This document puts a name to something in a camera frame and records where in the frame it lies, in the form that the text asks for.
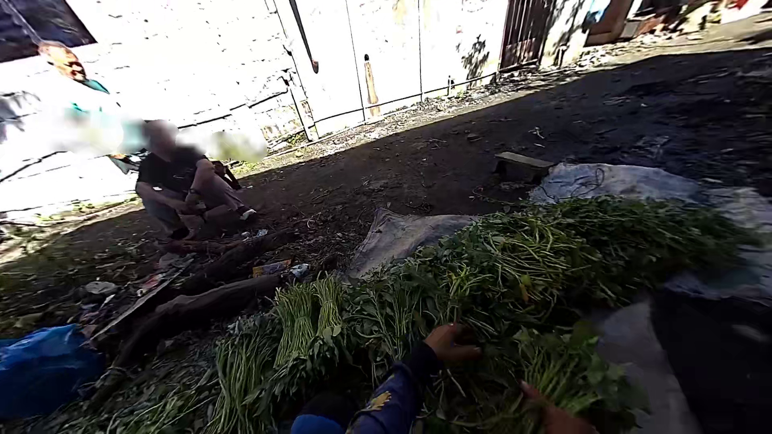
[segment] black t-shirt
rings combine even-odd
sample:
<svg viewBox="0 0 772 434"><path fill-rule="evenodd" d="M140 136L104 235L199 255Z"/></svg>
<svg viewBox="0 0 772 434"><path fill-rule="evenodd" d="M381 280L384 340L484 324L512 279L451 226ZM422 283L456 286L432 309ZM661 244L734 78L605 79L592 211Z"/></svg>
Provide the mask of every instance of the black t-shirt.
<svg viewBox="0 0 772 434"><path fill-rule="evenodd" d="M137 181L176 192L186 192L193 184L195 164L203 159L206 157L192 147L178 147L174 150L171 161L150 153L140 163Z"/></svg>

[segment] leafy greens pile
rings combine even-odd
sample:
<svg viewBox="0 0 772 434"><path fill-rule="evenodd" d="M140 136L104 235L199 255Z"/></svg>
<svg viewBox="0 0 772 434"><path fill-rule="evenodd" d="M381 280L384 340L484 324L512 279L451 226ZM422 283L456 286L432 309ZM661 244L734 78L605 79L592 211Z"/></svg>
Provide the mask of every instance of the leafy greens pile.
<svg viewBox="0 0 772 434"><path fill-rule="evenodd" d="M460 321L486 356L440 372L426 432L536 432L519 379L601 431L625 431L645 400L595 354L581 312L624 305L677 271L737 263L747 243L716 212L679 202L574 199L484 216L352 287L328 277L280 292L220 345L210 428L264 432L345 382L332 378L369 393L433 327Z"/></svg>

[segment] hand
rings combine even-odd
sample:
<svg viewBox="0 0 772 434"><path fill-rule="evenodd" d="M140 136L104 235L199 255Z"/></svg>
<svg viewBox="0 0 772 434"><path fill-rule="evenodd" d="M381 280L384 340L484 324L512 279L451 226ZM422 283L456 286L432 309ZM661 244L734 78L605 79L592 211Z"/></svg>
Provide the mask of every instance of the hand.
<svg viewBox="0 0 772 434"><path fill-rule="evenodd" d="M535 388L521 381L520 388L529 401L542 408L544 431L546 434L597 434L586 420L574 417L567 411L550 404Z"/></svg>
<svg viewBox="0 0 772 434"><path fill-rule="evenodd" d="M169 203L176 212L181 214L193 214L193 208L184 201L172 199Z"/></svg>
<svg viewBox="0 0 772 434"><path fill-rule="evenodd" d="M190 208L195 208L196 204L201 201L201 196L194 192L189 192L187 196L185 196L185 204L188 205Z"/></svg>
<svg viewBox="0 0 772 434"><path fill-rule="evenodd" d="M459 324L446 324L434 329L424 342L434 350L441 361L474 360L483 356L483 350L474 345L456 345L455 339L461 333Z"/></svg>

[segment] rusty metal gate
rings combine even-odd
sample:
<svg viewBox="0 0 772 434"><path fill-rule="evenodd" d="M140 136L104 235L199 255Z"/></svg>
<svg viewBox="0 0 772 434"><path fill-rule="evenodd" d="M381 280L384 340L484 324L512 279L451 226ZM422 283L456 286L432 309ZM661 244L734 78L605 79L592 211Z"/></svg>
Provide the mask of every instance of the rusty metal gate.
<svg viewBox="0 0 772 434"><path fill-rule="evenodd" d="M554 0L510 0L506 11L501 68L539 60Z"/></svg>

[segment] crouching man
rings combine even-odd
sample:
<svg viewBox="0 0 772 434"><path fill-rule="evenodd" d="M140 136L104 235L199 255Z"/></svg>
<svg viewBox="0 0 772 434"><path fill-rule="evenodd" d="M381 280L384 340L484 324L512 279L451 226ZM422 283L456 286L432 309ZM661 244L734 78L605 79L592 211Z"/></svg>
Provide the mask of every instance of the crouching man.
<svg viewBox="0 0 772 434"><path fill-rule="evenodd" d="M210 160L192 147L177 146L174 125L152 120L144 125L143 132L150 154L140 163L137 194L172 239L190 234L180 214L202 214L202 202L207 208L225 205L242 220L255 215L255 210L245 206L233 188L217 176Z"/></svg>

